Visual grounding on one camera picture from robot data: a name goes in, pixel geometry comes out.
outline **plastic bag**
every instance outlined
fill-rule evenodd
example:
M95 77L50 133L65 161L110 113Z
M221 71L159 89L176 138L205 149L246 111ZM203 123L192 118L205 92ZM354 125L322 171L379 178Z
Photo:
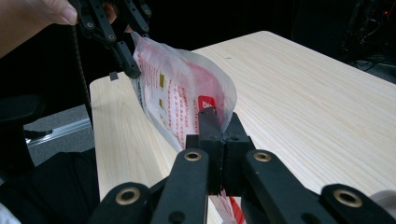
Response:
M213 106L224 133L236 104L233 81L206 57L132 32L142 75L131 79L148 119L177 151L198 134L199 110Z

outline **light wood tabletop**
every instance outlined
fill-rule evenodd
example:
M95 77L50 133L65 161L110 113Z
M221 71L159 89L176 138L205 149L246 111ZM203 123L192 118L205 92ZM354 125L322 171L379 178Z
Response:
M396 189L394 84L269 32L194 52L232 78L234 112L256 148L275 153L306 188ZM101 198L124 182L150 187L166 177L177 153L146 118L130 79L119 73L90 88Z

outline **wooden table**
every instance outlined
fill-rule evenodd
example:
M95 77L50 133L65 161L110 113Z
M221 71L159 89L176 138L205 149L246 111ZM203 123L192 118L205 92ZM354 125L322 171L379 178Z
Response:
M256 148L274 152L308 189L396 189L394 84L268 32L195 52L232 78L234 112ZM129 78L97 79L91 95L101 198L123 182L166 177L177 153L146 119Z

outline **snack bag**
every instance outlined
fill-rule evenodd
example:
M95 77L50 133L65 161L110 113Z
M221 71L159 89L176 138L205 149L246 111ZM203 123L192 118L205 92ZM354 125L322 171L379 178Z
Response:
M198 134L198 112L213 106L224 133L236 104L233 81L206 57L132 32L141 76L131 79L145 114L177 151Z

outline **red label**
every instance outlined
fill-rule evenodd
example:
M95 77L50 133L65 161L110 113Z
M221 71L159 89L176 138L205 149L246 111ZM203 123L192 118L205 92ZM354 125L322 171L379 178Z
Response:
M213 108L216 111L216 102L215 102L215 99L213 99L213 97L211 97L211 96L203 96L203 95L198 96L198 108L199 108L199 110L202 110L204 108L208 108L210 106L213 106Z

